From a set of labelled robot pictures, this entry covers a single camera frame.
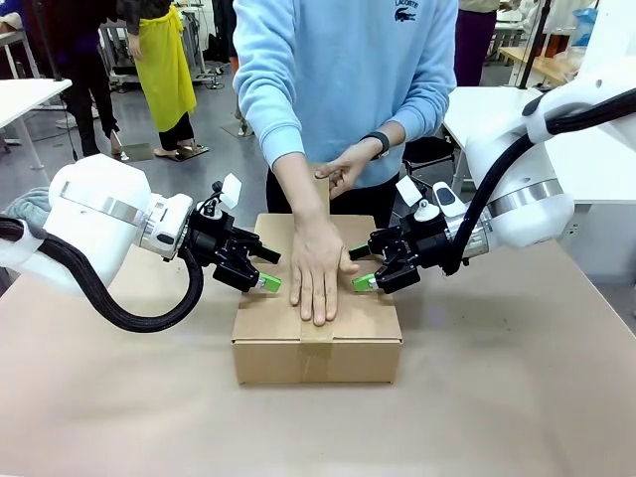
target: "logo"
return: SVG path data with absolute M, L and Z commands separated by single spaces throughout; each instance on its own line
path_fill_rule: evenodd
M 414 22 L 416 13 L 411 13 L 409 9 L 417 10 L 419 4 L 415 0 L 396 0 L 396 21 L 397 22 Z

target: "packing tape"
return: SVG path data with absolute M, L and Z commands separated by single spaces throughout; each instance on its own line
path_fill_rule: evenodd
M 300 323 L 298 361 L 301 383 L 329 382 L 329 367 L 334 346 L 333 324 L 315 326 L 311 321 Z

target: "wooden table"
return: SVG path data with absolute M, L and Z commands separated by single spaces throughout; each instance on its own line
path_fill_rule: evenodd
M 525 47 L 505 47 L 499 49 L 499 53 L 503 56 L 515 62 L 516 65 L 523 66 L 528 63 L 529 52 L 530 49 L 527 50 Z M 571 73 L 571 70 L 567 64 L 559 62 L 554 58 L 537 57 L 533 63 L 533 72 L 548 79 L 554 85 L 562 85 L 567 82 L 565 74 Z
M 393 386 L 239 386 L 239 296 L 211 273 L 191 316 L 156 335 L 20 278 L 0 299 L 0 473 L 636 473 L 634 337 L 553 242 L 423 272 L 397 296 Z M 155 314 L 186 281 L 133 249 L 111 292 Z

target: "white table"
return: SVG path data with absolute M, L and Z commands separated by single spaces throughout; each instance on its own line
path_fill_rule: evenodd
M 31 67 L 33 78 L 38 79 L 40 77 L 38 65 L 33 58 L 33 53 L 31 52 L 31 47 L 29 46 L 27 35 L 24 33 L 23 30 L 3 33 L 0 35 L 0 46 L 4 47 L 4 51 L 7 54 L 7 60 L 9 61 L 9 67 L 11 68 L 11 74 L 13 75 L 13 78 L 16 80 L 18 79 L 18 71 L 16 70 L 16 64 L 13 61 L 13 56 L 11 55 L 11 50 L 9 49 L 9 47 L 17 43 L 22 43 L 22 45 L 24 46 L 24 49 L 27 52 L 27 58 L 29 59 L 29 66 Z
M 459 87 L 450 95 L 450 106 L 444 117 L 444 126 L 461 149 L 453 176 L 452 189 L 461 192 L 470 171 L 464 149 L 475 124 L 491 121 L 501 114 L 522 109 L 539 96 L 536 89 L 515 87 Z
M 71 87 L 71 81 L 64 79 L 5 79 L 0 80 L 0 127 L 14 122 L 22 145 L 31 156 L 31 168 L 42 171 L 49 183 L 44 166 L 36 150 L 29 130 L 22 118 L 23 114 L 42 104 L 53 96 Z
M 475 124 L 520 111 L 538 95 L 535 89 L 506 86 L 459 87 L 451 94 L 444 125 L 462 150 L 453 176 L 453 191 L 461 192 L 469 175 L 464 148 Z M 636 177 L 636 153 L 601 128 L 562 134 L 548 141 L 546 147 L 563 190 L 573 196 L 576 204 L 561 244 L 573 239 L 591 206 L 636 204 L 636 188 L 630 181 L 616 180 L 616 171 L 621 177 Z

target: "black watch strap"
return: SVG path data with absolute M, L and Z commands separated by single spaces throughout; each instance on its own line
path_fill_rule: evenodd
M 367 134 L 365 137 L 363 137 L 361 139 L 365 140 L 369 137 L 373 137 L 375 139 L 378 139 L 380 142 L 382 142 L 382 152 L 380 154 L 378 154 L 378 156 L 376 156 L 375 159 L 377 159 L 378 157 L 381 157 L 385 154 L 387 154 L 389 152 L 389 149 L 391 149 L 391 143 L 389 142 L 389 138 L 387 137 L 386 134 L 384 134 L 383 132 L 380 131 L 374 131 L 372 133 Z

